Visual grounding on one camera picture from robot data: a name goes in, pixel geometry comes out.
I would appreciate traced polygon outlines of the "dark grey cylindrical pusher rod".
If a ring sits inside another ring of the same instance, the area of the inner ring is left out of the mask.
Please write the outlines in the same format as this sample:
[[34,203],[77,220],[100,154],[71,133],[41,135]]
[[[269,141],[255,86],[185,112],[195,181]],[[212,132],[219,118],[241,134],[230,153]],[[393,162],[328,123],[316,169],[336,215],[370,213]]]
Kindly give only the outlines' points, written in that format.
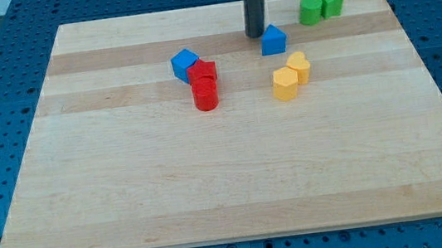
[[243,0],[245,34],[259,38],[265,30],[265,0]]

